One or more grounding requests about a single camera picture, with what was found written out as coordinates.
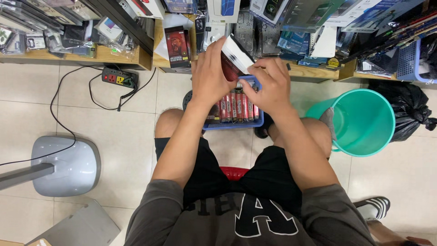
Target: black garbage bag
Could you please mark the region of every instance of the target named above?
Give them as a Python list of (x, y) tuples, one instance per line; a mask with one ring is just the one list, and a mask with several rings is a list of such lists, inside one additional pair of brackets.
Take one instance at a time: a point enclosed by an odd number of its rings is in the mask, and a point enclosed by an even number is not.
[(420, 124), (432, 131), (437, 119), (430, 118), (432, 111), (428, 108), (428, 97), (416, 85), (399, 81), (372, 80), (369, 89), (383, 95), (395, 112), (395, 133), (390, 142), (405, 141)]

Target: teal plastic bucket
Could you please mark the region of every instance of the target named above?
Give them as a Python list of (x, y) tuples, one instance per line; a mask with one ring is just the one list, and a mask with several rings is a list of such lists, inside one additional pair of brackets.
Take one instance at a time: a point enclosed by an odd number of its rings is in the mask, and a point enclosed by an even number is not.
[(366, 157), (381, 151), (395, 132), (395, 113), (379, 93), (356, 89), (313, 105), (306, 117), (320, 118), (329, 107), (334, 108), (337, 141), (333, 145), (346, 154)]

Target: hand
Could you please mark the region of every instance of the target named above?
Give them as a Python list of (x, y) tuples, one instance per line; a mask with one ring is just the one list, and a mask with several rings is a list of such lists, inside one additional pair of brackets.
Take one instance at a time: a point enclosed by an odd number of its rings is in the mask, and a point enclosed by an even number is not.
[(247, 69), (255, 75), (262, 85), (262, 89), (256, 93), (246, 80), (240, 80), (243, 91), (250, 101), (273, 118), (291, 108), (290, 103), (290, 76), (285, 64), (280, 58), (259, 59), (253, 66)]
[(221, 37), (210, 44), (206, 52), (200, 53), (198, 60), (191, 63), (193, 74), (193, 97), (196, 102), (208, 110), (224, 95), (237, 86), (237, 81), (227, 81), (223, 75), (221, 52), (226, 38)]

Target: red stool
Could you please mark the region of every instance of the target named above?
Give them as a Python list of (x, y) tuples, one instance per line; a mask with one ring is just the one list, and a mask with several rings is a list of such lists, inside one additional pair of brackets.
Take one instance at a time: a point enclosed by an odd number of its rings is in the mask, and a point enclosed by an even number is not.
[(238, 181), (243, 175), (246, 174), (248, 169), (239, 167), (220, 167), (223, 173), (228, 177), (230, 181)]

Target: knee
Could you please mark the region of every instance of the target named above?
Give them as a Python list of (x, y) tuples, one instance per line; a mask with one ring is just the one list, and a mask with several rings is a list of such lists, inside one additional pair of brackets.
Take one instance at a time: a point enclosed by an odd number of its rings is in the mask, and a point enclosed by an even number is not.
[(328, 126), (314, 118), (302, 118), (301, 121), (326, 157), (329, 157), (332, 149), (332, 138)]
[(171, 137), (183, 115), (184, 112), (180, 109), (164, 111), (156, 123), (155, 138)]

